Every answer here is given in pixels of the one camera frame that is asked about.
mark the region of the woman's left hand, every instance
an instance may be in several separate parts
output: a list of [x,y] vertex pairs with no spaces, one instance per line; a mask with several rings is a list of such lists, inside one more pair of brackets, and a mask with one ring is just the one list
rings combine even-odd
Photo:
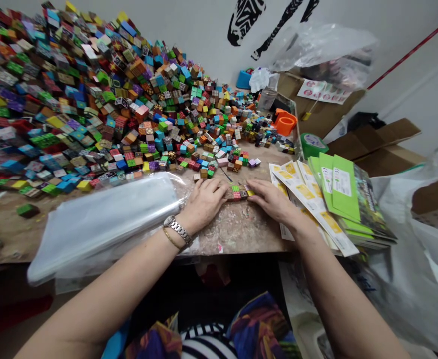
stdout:
[[189,236],[207,226],[219,212],[224,203],[224,195],[229,185],[221,183],[221,179],[200,179],[189,196],[184,210],[176,216],[177,222]]

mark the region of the table surface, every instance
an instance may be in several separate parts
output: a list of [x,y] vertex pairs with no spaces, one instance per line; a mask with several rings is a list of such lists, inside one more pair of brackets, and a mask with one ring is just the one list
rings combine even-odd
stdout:
[[[247,179],[270,181],[269,163],[284,164],[292,159],[291,155],[281,153],[276,146],[270,148],[255,147],[250,143],[240,144],[243,150],[249,151],[249,158],[259,158],[262,163],[256,168],[242,168],[238,173],[227,171],[234,182],[245,184]],[[193,188],[191,169],[185,169],[180,177]],[[221,168],[214,178],[228,181]],[[47,215],[63,202],[83,195],[75,190],[69,195],[56,198],[44,197],[32,201],[17,192],[0,194],[0,241],[4,243],[0,249],[0,264],[31,262],[36,255],[41,238],[46,228]],[[31,219],[17,215],[16,209],[24,204],[36,205],[41,214]],[[190,255],[217,255],[239,253],[283,252],[294,248],[294,243],[282,240],[278,223],[273,221],[261,208],[247,201],[225,204],[217,217],[199,233],[199,245],[193,246]]]

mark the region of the blue container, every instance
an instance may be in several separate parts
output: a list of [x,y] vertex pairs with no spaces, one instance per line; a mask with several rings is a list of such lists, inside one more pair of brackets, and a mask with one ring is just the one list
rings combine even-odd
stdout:
[[235,84],[235,86],[240,89],[250,90],[249,80],[251,76],[251,74],[245,71],[241,71],[239,73],[239,78],[237,79],[237,83]]

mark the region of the pile of cubes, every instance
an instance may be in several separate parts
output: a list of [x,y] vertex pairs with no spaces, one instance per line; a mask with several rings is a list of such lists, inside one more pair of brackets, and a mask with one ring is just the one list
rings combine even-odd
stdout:
[[294,151],[251,95],[149,42],[123,12],[0,8],[0,55],[2,189],[56,196],[185,168],[210,178],[260,163],[241,141]]

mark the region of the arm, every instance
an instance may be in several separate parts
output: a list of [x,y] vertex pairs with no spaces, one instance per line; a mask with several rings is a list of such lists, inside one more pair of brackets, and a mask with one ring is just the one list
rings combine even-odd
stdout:
[[291,231],[309,290],[337,358],[410,358],[380,314],[336,260],[317,231],[269,182],[250,180],[248,198]]
[[[219,179],[200,180],[176,221],[190,236],[205,227],[225,203],[228,185]],[[180,247],[182,238],[166,231]],[[16,359],[100,358],[109,338],[178,254],[159,230],[129,251],[93,283],[59,309],[29,339]]]

